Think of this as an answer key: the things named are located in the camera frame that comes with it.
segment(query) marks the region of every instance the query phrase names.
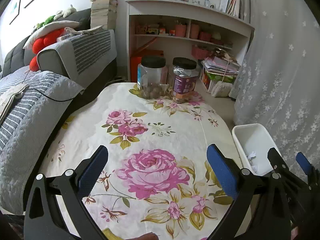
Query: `white lace curtain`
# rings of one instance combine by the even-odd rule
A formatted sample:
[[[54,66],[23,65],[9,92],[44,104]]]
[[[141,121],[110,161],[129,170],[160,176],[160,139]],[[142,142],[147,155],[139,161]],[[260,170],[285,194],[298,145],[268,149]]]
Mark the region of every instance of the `white lace curtain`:
[[[320,168],[319,24],[304,0],[244,3],[255,35],[230,92],[234,122],[264,125],[291,171],[304,178],[298,152]]]

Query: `white pillow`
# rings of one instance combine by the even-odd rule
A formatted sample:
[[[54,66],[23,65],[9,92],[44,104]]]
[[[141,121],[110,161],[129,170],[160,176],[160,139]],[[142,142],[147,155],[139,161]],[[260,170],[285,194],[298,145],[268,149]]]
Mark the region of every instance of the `white pillow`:
[[[70,27],[70,28],[76,28],[79,26],[78,22],[74,21],[58,21],[58,22],[52,22],[45,26],[42,26],[39,30],[36,30],[27,40],[26,44],[24,44],[24,49],[32,49],[33,44],[35,41],[48,33],[58,30],[64,27]]]

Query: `purple label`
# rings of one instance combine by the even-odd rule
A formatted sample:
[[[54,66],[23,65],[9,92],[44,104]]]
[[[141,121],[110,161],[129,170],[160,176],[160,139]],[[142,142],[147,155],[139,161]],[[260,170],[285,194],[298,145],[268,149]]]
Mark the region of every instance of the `purple label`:
[[[173,91],[180,95],[192,92],[195,90],[197,78],[198,77],[183,78],[176,76]]]

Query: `white box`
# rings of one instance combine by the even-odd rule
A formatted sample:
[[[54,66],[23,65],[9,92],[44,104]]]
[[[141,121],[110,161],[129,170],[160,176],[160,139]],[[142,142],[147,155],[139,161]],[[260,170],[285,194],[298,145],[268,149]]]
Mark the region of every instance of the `white box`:
[[[279,154],[280,151],[262,124],[237,125],[232,129],[232,137],[244,168],[258,176],[263,176],[273,170],[268,160],[268,151],[270,148],[275,148]],[[257,172],[253,171],[247,158],[247,155],[252,152],[256,153],[256,157],[252,159],[252,165],[257,166]]]

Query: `blue gripper pad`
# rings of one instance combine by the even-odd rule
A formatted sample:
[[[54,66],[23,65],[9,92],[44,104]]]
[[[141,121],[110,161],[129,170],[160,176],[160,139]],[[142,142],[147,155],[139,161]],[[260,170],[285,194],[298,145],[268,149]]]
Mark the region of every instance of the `blue gripper pad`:
[[[308,161],[308,159],[303,155],[302,152],[299,152],[296,156],[296,161],[299,163],[300,167],[302,168],[303,172],[306,175],[311,175],[312,165]]]
[[[79,174],[78,182],[78,197],[80,199],[89,196],[93,186],[97,182],[101,171],[106,166],[108,161],[108,150],[104,146],[99,146],[90,159],[81,161],[76,168],[76,173]]]
[[[215,144],[208,147],[207,159],[224,192],[235,200],[238,196],[237,178],[231,171],[232,168],[228,166],[228,164],[232,165],[234,161],[232,159],[225,158]]]

